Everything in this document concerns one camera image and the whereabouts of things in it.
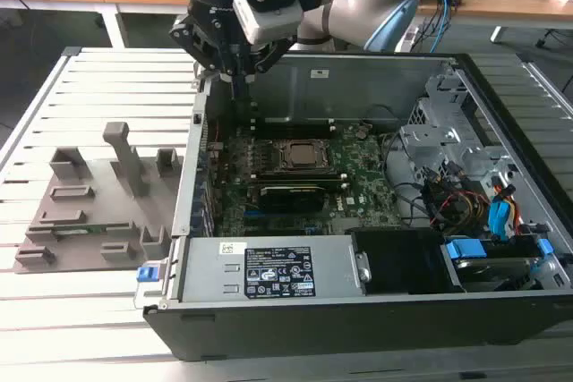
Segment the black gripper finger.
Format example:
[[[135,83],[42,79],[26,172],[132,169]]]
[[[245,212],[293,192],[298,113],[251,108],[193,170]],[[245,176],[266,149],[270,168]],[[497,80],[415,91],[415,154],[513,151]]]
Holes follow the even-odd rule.
[[[223,18],[184,16],[169,32],[170,37],[208,72],[230,84],[234,100],[243,97],[240,52],[232,44]]]
[[[258,74],[267,72],[296,42],[296,36],[282,38],[262,45],[246,43],[242,48],[242,103],[252,102],[250,85]]]

